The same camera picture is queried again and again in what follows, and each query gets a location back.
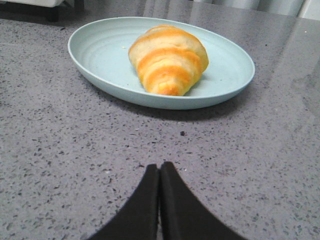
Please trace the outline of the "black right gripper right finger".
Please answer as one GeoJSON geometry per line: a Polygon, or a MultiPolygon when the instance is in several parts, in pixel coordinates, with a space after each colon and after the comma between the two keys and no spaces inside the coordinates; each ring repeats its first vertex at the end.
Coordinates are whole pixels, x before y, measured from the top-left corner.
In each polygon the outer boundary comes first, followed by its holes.
{"type": "Polygon", "coordinates": [[[160,169],[160,216],[164,240],[244,239],[202,205],[168,161],[160,169]]]}

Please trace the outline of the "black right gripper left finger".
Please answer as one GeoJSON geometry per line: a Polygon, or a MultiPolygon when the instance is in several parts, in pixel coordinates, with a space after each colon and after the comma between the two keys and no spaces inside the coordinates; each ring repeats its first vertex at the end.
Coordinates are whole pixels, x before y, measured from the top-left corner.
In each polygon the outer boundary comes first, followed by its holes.
{"type": "Polygon", "coordinates": [[[156,164],[145,173],[124,206],[91,240],[155,240],[158,231],[159,170],[156,164]]]}

